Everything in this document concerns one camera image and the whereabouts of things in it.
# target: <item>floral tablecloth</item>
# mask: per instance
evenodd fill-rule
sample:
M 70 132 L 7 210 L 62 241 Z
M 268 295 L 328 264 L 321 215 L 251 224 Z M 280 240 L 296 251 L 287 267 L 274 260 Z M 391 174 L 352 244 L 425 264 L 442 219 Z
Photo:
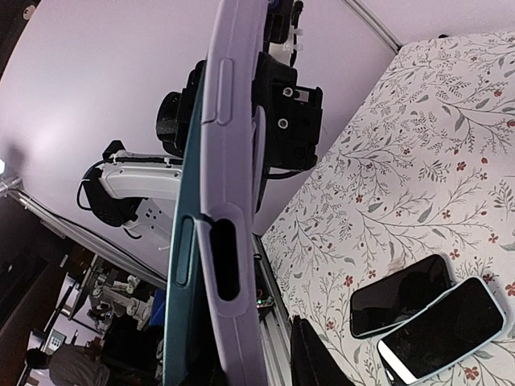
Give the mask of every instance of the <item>floral tablecloth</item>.
M 515 385 L 514 130 L 515 32 L 408 44 L 264 235 L 289 311 L 355 384 L 388 383 L 377 337 L 349 333 L 350 294 L 442 253 L 509 323 L 426 384 Z

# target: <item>bolt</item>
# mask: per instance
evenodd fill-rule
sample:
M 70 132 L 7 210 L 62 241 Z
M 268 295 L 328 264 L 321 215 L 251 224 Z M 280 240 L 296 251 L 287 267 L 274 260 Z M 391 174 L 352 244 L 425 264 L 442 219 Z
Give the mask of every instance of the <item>bolt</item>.
M 286 98 L 290 98 L 293 95 L 293 90 L 290 87 L 286 87 L 284 90 L 282 90 L 282 94 Z
M 281 129 L 286 129 L 288 127 L 288 120 L 281 118 L 278 120 L 277 124 Z

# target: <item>black phone screen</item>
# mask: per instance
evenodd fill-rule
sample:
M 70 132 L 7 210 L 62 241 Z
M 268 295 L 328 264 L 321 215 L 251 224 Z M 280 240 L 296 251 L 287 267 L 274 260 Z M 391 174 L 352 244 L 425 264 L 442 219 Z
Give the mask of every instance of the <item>black phone screen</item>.
M 431 255 L 357 290 L 351 297 L 351 332 L 359 338 L 417 314 L 451 288 L 444 259 Z
M 484 284 L 471 277 L 382 341 L 421 379 L 489 340 L 503 322 Z

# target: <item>black hair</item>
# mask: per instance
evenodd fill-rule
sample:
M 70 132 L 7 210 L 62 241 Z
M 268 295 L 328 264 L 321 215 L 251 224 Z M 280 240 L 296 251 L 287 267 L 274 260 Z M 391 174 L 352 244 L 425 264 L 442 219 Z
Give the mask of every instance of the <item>black hair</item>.
M 27 366 L 29 368 L 35 370 L 47 368 L 47 359 L 48 355 L 37 348 L 27 351 Z

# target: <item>gray shirt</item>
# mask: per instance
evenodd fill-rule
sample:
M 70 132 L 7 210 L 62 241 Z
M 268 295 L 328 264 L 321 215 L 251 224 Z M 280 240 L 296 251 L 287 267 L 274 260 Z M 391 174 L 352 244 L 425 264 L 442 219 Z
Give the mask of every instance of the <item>gray shirt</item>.
M 55 386 L 105 386 L 109 369 L 93 362 L 84 347 L 64 344 L 52 356 L 48 365 L 50 380 Z

